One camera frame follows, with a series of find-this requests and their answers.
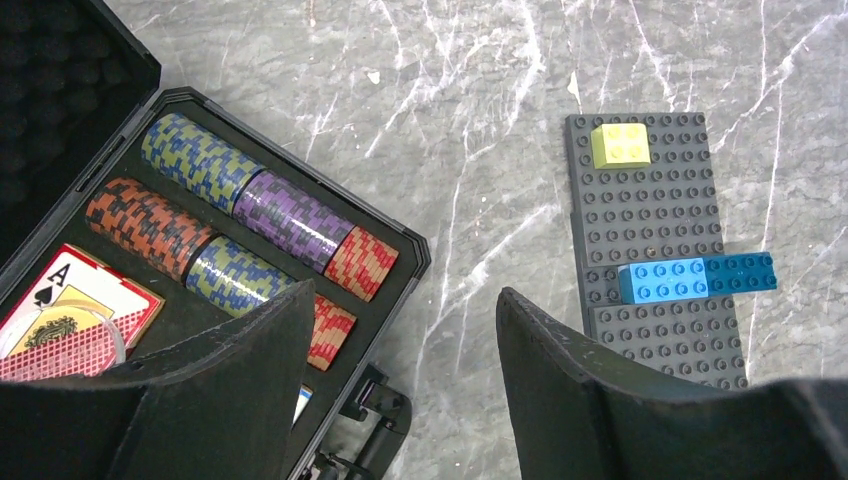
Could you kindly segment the lower grey lego baseplate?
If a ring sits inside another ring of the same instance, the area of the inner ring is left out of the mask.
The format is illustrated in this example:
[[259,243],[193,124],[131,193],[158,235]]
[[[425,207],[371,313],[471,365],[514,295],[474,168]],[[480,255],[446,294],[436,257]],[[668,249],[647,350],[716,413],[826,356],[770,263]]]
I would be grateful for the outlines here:
[[724,390],[748,387],[729,296],[588,309],[589,336],[642,365]]

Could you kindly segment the green blue chip stack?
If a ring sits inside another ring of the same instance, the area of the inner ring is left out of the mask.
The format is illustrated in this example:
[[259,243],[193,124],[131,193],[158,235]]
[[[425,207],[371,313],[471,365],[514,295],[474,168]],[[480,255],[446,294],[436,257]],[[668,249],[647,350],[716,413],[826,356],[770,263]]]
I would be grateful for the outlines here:
[[212,240],[188,270],[185,287],[239,317],[267,302],[296,280],[227,236]]
[[141,143],[141,158],[155,171],[226,214],[265,167],[180,113],[159,118]]

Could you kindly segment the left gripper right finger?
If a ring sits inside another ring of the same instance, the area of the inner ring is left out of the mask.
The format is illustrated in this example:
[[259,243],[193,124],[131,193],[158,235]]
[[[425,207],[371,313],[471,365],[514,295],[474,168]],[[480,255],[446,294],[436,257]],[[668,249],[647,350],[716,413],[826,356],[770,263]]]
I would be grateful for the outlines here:
[[741,391],[629,360],[516,290],[497,299],[498,350],[525,479],[843,479],[847,384]]

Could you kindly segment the dark blue lego brick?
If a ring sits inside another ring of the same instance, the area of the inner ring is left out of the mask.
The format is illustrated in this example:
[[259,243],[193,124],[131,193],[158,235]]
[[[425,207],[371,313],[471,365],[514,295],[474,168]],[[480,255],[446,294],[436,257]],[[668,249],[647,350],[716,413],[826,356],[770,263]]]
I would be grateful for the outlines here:
[[708,295],[775,290],[778,279],[769,252],[703,257]]

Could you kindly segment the red playing card deck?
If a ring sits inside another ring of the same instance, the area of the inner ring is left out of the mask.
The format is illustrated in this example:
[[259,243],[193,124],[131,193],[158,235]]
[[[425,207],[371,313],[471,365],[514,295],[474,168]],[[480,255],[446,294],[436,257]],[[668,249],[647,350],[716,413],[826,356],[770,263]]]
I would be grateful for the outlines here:
[[165,299],[62,245],[1,321],[1,379],[96,376],[125,362]]

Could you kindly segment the clear round plastic disc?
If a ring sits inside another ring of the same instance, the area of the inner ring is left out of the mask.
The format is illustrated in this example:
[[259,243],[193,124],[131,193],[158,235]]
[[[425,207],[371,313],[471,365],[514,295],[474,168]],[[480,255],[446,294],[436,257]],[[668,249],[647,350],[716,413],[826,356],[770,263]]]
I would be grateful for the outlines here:
[[117,324],[93,309],[48,307],[30,317],[33,323],[21,335],[4,338],[4,381],[96,376],[126,360],[126,343]]

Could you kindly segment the grey lego baseplate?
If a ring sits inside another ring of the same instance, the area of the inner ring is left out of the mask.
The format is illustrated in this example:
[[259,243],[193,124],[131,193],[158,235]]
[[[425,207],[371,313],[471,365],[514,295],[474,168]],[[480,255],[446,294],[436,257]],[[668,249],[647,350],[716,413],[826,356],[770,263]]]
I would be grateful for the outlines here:
[[[650,165],[596,169],[591,131],[631,122],[646,126]],[[621,265],[723,253],[704,113],[572,114],[564,146],[583,306],[620,303]]]
[[588,309],[589,336],[642,365],[724,390],[748,387],[729,296]]

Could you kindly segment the lime green lego brick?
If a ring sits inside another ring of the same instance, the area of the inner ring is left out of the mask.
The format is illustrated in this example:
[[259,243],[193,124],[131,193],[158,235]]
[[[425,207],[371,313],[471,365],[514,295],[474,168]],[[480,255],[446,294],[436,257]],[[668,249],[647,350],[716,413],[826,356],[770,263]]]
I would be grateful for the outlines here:
[[651,164],[647,127],[642,123],[601,124],[590,134],[596,169],[643,168]]

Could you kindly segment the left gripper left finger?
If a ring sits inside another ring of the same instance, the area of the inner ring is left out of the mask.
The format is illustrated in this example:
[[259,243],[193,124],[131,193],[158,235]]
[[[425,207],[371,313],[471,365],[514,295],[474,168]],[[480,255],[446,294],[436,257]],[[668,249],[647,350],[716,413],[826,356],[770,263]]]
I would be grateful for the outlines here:
[[300,282],[96,377],[1,386],[5,479],[282,479],[313,331]]

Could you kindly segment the red tan chip stack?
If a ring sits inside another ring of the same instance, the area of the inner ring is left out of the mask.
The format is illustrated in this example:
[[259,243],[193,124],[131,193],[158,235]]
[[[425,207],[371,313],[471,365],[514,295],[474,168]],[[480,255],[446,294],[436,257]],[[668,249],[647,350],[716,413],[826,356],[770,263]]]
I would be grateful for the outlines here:
[[307,363],[326,371],[342,348],[357,318],[319,294],[315,296],[314,317]]
[[354,226],[327,264],[323,275],[370,302],[398,259],[399,252],[361,226]]

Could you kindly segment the purple chip stack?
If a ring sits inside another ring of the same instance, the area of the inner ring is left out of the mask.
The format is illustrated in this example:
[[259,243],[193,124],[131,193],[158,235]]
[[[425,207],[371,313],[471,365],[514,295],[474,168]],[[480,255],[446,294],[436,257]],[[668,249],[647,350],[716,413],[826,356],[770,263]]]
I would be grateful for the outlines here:
[[354,227],[320,200],[268,170],[244,188],[232,217],[319,274]]

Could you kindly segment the upper grey lego baseplate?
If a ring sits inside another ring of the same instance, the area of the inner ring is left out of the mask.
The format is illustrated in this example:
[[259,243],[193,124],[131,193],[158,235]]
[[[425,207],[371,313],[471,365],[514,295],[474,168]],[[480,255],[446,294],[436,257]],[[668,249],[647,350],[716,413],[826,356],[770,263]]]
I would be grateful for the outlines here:
[[[591,131],[631,122],[646,126],[650,165],[596,169]],[[572,114],[564,146],[583,306],[620,303],[621,265],[723,253],[704,113]]]

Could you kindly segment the light blue lego brick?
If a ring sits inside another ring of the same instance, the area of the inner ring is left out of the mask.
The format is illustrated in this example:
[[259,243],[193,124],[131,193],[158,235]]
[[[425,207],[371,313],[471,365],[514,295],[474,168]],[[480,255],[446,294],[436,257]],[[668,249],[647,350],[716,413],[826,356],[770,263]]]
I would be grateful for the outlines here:
[[631,263],[618,268],[622,301],[647,304],[708,296],[701,258]]

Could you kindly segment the black poker chip case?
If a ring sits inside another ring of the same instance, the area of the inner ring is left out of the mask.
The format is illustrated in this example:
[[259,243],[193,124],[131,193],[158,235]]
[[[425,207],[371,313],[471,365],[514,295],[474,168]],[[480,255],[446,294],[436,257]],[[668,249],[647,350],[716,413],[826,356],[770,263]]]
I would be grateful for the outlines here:
[[101,1],[1,5],[2,477],[383,477],[425,239],[160,77]]

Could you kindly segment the blue texas holdem card box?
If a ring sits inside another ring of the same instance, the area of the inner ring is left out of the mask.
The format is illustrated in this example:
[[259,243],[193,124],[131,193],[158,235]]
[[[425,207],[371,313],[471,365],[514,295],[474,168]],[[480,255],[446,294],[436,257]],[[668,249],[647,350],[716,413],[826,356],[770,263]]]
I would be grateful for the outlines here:
[[304,409],[306,408],[306,406],[310,402],[312,396],[313,396],[313,391],[308,386],[306,386],[306,385],[300,386],[299,395],[298,395],[298,399],[297,399],[294,414],[293,414],[292,425],[296,424],[296,422],[298,421],[302,412],[304,411]]

